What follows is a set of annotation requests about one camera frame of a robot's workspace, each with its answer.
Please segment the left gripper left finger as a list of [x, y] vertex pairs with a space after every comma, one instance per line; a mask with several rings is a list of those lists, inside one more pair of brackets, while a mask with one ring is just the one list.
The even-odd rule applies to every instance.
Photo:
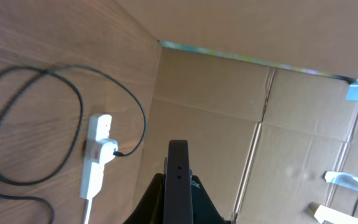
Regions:
[[165, 176], [154, 175], [140, 202], [124, 224], [162, 224]]

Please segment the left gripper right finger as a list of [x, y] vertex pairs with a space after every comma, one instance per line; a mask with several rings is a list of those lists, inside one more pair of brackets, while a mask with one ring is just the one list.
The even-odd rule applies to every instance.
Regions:
[[191, 196], [194, 224], [231, 224], [220, 216], [198, 176], [191, 178]]

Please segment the blue smartphone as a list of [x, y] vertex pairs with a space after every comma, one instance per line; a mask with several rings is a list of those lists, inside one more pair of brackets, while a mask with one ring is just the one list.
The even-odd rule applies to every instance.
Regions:
[[187, 140], [171, 140], [165, 166], [163, 224], [193, 224]]

